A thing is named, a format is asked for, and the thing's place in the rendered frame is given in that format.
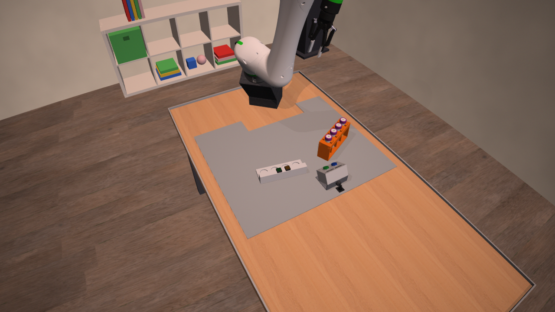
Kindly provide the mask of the grey flat mat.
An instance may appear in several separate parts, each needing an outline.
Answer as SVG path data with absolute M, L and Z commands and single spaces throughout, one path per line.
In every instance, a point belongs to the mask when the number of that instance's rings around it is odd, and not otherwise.
M 343 116 L 320 96 L 296 105 L 303 113 L 255 130 L 237 122 L 194 137 L 247 239 L 397 167 L 352 124 L 328 161 L 318 157 L 319 141 Z M 307 173 L 260 184 L 256 169 L 299 159 Z M 348 171 L 340 193 L 316 178 L 336 161 Z

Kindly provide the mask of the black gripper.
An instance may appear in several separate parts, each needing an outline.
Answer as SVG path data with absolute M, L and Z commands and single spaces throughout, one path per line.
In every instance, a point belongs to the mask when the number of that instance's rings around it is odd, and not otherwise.
M 336 29 L 333 27 L 333 21 L 335 19 L 335 14 L 328 14 L 326 12 L 324 12 L 323 10 L 321 10 L 319 17 L 316 19 L 312 19 L 312 24 L 311 24 L 311 28 L 310 28 L 310 32 L 308 35 L 308 38 L 310 38 L 310 44 L 309 44 L 309 48 L 308 48 L 308 53 L 312 51 L 313 49 L 313 44 L 314 44 L 314 39 L 317 37 L 317 34 L 319 33 L 319 31 L 322 29 L 323 30 L 323 39 L 322 39 L 322 45 L 319 49 L 317 58 L 319 58 L 322 54 L 322 51 L 324 50 L 324 47 L 328 47 L 331 39 L 336 31 Z M 314 32 L 315 26 L 318 23 L 317 29 Z M 329 34 L 329 37 L 327 38 L 327 33 L 328 30 L 331 29 L 331 32 Z

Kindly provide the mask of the orange tube rack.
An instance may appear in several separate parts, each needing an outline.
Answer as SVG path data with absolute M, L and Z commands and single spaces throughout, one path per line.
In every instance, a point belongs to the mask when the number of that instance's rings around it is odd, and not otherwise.
M 335 137 L 332 137 L 330 143 L 325 142 L 325 137 L 319 141 L 317 156 L 328 161 L 335 151 L 338 150 L 343 141 L 347 138 L 350 122 L 346 122 Z M 343 135 L 343 136 L 342 136 Z M 337 142 L 338 141 L 338 142 Z M 334 147 L 333 147 L 334 146 Z

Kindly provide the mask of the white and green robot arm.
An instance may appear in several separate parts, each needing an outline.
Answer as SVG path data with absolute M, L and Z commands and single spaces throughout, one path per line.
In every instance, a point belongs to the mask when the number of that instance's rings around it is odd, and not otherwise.
M 252 83 L 286 86 L 293 78 L 294 60 L 300 34 L 314 0 L 280 0 L 275 37 L 269 49 L 255 37 L 235 42 L 234 55 Z M 320 8 L 338 14 L 343 0 L 322 0 Z M 271 51 L 270 51 L 271 50 Z

